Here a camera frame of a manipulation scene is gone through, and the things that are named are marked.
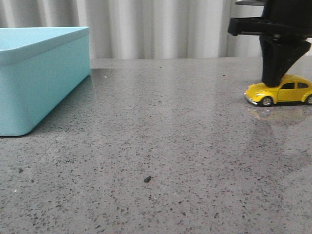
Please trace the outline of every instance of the black speck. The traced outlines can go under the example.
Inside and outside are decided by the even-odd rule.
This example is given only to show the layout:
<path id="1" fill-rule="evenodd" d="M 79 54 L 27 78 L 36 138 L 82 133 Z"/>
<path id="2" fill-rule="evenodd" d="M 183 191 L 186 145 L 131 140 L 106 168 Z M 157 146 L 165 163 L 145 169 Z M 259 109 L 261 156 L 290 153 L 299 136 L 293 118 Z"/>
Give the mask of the black speck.
<path id="1" fill-rule="evenodd" d="M 144 182 L 145 182 L 145 183 L 150 182 L 151 178 L 152 178 L 152 177 L 149 175 L 148 177 L 146 177 L 146 178 L 144 179 Z"/>

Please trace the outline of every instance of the light blue plastic bin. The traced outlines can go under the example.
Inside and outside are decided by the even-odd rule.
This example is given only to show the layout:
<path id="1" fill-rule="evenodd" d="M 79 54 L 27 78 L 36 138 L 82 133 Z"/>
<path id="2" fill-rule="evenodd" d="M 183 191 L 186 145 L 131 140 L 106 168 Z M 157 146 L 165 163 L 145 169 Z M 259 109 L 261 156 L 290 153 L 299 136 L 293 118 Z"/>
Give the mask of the light blue plastic bin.
<path id="1" fill-rule="evenodd" d="M 0 136 L 30 132 L 90 73 L 89 28 L 0 28 Z"/>

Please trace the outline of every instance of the countertop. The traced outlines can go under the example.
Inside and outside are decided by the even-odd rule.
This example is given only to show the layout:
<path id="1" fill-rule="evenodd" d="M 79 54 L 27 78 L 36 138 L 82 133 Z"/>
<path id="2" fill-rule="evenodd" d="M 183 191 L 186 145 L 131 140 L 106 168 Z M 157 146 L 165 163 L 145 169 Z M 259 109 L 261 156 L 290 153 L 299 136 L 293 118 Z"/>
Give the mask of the countertop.
<path id="1" fill-rule="evenodd" d="M 0 137 L 0 233 L 311 233 L 312 107 L 248 103 L 261 58 L 91 65 Z M 312 58 L 290 73 L 312 80 Z"/>

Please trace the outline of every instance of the white curtain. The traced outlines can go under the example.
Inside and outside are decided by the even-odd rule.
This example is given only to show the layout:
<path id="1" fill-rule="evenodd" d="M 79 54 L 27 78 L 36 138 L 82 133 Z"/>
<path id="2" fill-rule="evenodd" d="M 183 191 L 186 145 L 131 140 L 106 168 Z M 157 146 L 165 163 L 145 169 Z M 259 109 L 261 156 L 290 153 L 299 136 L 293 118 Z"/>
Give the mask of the white curtain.
<path id="1" fill-rule="evenodd" d="M 260 56 L 257 36 L 227 33 L 230 17 L 263 7 L 235 0 L 0 0 L 0 27 L 89 26 L 92 59 Z"/>

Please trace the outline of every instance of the yellow toy car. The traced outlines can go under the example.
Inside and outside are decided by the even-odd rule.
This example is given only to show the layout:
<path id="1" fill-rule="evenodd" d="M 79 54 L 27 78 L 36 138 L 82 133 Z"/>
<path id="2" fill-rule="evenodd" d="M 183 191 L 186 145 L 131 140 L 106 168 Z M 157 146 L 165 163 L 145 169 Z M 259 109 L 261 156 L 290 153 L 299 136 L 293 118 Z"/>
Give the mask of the yellow toy car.
<path id="1" fill-rule="evenodd" d="M 245 97 L 252 104 L 264 107 L 290 101 L 312 105 L 312 83 L 297 75 L 285 75 L 277 87 L 268 87 L 264 83 L 249 86 Z"/>

